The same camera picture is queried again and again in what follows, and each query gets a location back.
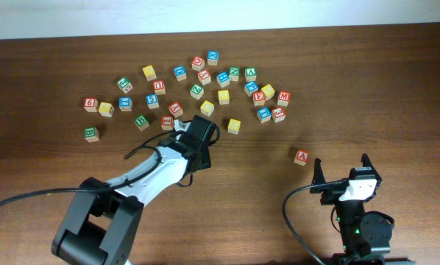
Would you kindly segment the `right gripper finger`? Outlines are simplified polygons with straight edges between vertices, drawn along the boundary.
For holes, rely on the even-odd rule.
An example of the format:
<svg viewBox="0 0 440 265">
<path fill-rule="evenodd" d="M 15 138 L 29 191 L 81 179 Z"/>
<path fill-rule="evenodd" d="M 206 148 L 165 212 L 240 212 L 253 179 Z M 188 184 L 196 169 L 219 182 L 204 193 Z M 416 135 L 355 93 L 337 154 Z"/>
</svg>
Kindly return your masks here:
<svg viewBox="0 0 440 265">
<path fill-rule="evenodd" d="M 362 167 L 360 167 L 361 172 L 375 172 L 375 168 L 372 165 L 369 156 L 366 153 L 363 153 L 361 156 Z"/>
<path fill-rule="evenodd" d="M 320 185 L 320 184 L 326 183 L 326 180 L 324 178 L 324 174 L 322 171 L 321 162 L 322 161 L 319 158 L 315 158 L 315 160 L 314 160 L 313 179 L 312 179 L 313 185 Z"/>
</svg>

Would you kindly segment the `yellow S block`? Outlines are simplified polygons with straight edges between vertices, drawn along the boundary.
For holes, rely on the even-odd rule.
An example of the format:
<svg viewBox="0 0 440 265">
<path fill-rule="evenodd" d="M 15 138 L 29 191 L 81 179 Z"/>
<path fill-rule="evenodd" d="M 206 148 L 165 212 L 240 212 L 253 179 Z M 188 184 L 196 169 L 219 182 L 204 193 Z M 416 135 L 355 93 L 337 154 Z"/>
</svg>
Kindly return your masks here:
<svg viewBox="0 0 440 265">
<path fill-rule="evenodd" d="M 237 119 L 230 119 L 227 125 L 228 133 L 237 135 L 241 127 L 241 122 Z"/>
<path fill-rule="evenodd" d="M 220 105 L 228 105 L 230 103 L 230 93 L 228 90 L 219 90 L 218 99 Z"/>
</svg>

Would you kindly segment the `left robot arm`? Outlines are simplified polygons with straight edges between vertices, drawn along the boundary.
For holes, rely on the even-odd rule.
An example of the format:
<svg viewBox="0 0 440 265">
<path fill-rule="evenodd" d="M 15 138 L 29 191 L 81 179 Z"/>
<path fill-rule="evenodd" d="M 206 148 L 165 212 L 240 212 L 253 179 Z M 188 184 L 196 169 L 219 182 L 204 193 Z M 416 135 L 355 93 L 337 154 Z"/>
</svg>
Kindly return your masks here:
<svg viewBox="0 0 440 265">
<path fill-rule="evenodd" d="M 83 181 L 52 242 L 52 254 L 68 264 L 125 265 L 143 209 L 169 186 L 211 166 L 209 146 L 219 127 L 194 116 L 176 120 L 167 139 L 129 172 L 102 182 Z"/>
</svg>

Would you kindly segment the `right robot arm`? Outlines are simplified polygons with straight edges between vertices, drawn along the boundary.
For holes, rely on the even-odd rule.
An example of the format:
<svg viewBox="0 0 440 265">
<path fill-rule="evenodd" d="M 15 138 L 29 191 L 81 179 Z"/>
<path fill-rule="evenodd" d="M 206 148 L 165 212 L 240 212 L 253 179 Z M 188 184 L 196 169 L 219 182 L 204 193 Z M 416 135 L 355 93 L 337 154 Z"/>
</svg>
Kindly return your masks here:
<svg viewBox="0 0 440 265">
<path fill-rule="evenodd" d="M 364 204 L 376 196 L 382 182 L 367 154 L 361 167 L 352 168 L 349 177 L 327 182 L 321 160 L 315 159 L 311 189 L 320 194 L 322 205 L 332 205 L 338 217 L 344 251 L 332 257 L 334 264 L 415 264 L 407 258 L 386 259 L 394 219 L 379 211 L 365 211 Z"/>
</svg>

